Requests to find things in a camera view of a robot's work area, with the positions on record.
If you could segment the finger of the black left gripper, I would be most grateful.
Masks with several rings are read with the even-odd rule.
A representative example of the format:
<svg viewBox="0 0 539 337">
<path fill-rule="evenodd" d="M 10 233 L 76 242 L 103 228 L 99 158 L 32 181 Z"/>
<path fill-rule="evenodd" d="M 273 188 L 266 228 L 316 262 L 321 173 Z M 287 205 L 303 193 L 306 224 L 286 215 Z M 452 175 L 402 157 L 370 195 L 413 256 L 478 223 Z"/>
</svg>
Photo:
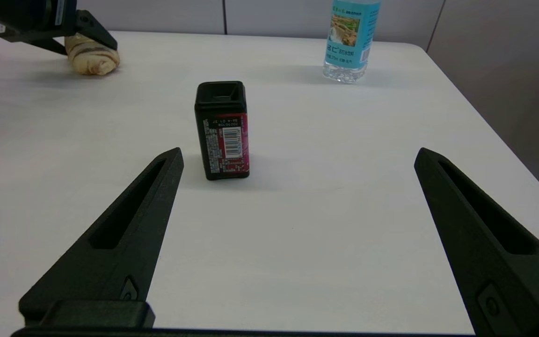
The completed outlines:
<svg viewBox="0 0 539 337">
<path fill-rule="evenodd" d="M 57 53 L 59 55 L 64 55 L 64 56 L 68 55 L 64 45 L 60 44 L 58 41 L 54 40 L 53 38 L 42 39 L 42 40 L 24 41 L 24 40 L 17 40 L 17 39 L 12 39 L 11 37 L 7 37 L 6 41 L 9 41 L 9 42 L 12 42 L 12 43 L 22 42 L 22 43 L 25 43 L 25 44 L 28 44 L 28 45 L 32 45 L 34 47 L 44 49 L 46 51 L 51 51 L 53 53 Z"/>
<path fill-rule="evenodd" d="M 114 51 L 118 49 L 116 39 L 87 10 L 76 11 L 75 33 L 88 37 Z"/>
</svg>

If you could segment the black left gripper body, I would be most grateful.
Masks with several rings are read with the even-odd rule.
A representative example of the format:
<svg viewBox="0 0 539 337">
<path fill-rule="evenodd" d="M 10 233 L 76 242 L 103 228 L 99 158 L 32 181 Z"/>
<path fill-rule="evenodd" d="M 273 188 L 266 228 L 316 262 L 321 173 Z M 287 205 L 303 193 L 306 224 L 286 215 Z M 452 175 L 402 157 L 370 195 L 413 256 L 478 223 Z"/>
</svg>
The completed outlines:
<svg viewBox="0 0 539 337">
<path fill-rule="evenodd" d="M 76 0 L 0 0 L 0 37 L 29 42 L 69 36 L 76 10 Z"/>
</svg>

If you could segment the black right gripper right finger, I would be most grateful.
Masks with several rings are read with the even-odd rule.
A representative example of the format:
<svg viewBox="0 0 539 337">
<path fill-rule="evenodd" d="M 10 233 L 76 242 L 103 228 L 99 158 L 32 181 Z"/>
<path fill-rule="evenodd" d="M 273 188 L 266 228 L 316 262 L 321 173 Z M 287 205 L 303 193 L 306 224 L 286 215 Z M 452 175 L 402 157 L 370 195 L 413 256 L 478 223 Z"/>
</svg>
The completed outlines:
<svg viewBox="0 0 539 337">
<path fill-rule="evenodd" d="M 539 337 L 539 239 L 445 156 L 414 168 L 475 334 Z"/>
</svg>

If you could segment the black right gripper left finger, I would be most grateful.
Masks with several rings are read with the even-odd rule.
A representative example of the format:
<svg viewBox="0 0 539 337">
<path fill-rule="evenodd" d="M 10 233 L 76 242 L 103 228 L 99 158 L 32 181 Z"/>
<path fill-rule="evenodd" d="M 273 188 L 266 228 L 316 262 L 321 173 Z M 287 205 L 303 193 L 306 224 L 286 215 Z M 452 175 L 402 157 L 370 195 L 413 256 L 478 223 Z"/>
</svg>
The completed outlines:
<svg viewBox="0 0 539 337">
<path fill-rule="evenodd" d="M 152 328 L 147 303 L 184 162 L 156 156 L 21 297 L 26 328 Z"/>
</svg>

